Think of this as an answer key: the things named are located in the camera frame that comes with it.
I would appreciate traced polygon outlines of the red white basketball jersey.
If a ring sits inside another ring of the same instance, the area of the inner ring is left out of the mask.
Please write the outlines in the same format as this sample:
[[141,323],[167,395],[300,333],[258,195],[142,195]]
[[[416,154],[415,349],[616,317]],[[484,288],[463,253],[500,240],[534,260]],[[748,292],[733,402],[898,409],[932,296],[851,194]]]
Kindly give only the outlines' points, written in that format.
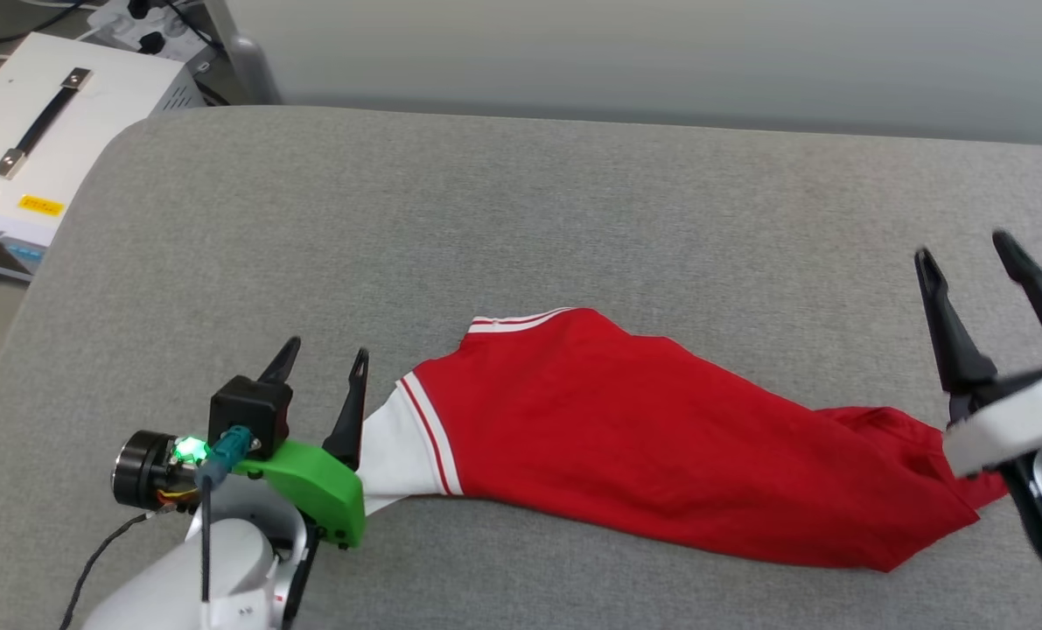
[[365,419],[366,512],[469,497],[752,561],[893,571],[979,520],[941,432],[808,409],[599,311],[476,318]]

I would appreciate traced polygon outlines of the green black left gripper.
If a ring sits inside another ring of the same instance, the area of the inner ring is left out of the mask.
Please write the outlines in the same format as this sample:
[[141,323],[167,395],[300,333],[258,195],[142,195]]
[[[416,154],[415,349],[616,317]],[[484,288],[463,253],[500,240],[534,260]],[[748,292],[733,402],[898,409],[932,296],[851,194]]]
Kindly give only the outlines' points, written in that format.
[[[302,346],[299,336],[286,341],[256,379],[260,384],[286,384]],[[369,352],[359,348],[347,378],[348,390],[330,434],[322,448],[284,440],[266,461],[245,459],[233,473],[256,476],[302,514],[325,530],[327,541],[357,548],[365,533],[363,483],[359,467]]]

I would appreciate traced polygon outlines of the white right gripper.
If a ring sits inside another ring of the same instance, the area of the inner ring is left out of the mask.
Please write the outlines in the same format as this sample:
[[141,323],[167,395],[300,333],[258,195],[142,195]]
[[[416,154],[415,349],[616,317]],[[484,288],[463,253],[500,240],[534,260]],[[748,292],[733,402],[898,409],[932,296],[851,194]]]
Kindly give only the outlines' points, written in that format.
[[[1042,267],[1004,230],[993,247],[1009,279],[1027,296],[1042,328]],[[928,248],[915,252],[915,271],[941,389],[969,397],[992,383],[997,367],[966,330],[949,298],[949,284]],[[1042,448],[1042,379],[1024,390],[986,404],[945,431],[943,451],[956,476],[969,476]]]

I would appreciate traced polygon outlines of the white metal instrument case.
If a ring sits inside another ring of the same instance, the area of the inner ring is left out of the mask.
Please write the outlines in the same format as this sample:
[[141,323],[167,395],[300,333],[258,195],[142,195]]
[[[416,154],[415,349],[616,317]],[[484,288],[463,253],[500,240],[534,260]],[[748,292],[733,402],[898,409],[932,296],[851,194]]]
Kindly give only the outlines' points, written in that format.
[[118,133],[205,104],[184,62],[44,33],[22,40],[0,66],[0,276],[31,282]]

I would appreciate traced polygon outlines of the grey partition post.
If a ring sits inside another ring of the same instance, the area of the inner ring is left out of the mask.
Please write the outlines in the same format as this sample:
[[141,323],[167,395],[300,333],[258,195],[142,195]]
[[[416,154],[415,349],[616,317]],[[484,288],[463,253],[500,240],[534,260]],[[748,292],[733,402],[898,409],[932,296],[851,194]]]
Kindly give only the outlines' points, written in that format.
[[257,105],[280,105],[283,102],[263,48],[240,27],[238,15],[230,5],[233,1],[205,0],[213,27],[232,64],[238,82],[249,99]]

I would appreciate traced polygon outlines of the white power strip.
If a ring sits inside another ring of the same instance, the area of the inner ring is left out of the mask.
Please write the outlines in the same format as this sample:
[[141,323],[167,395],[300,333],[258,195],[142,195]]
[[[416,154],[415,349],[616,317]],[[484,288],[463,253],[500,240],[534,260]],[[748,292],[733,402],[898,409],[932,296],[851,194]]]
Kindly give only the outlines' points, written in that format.
[[201,67],[218,56],[209,33],[195,27],[189,4],[201,0],[105,0],[86,16],[88,41],[158,59]]

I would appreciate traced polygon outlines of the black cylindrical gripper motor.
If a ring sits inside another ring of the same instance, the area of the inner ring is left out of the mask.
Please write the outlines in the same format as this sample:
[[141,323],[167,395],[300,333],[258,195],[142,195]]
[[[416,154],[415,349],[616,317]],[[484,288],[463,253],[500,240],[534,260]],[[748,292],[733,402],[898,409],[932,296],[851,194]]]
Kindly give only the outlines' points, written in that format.
[[207,443],[196,436],[137,431],[115,459],[113,497],[142,510],[192,512],[200,502],[195,473],[207,454]]

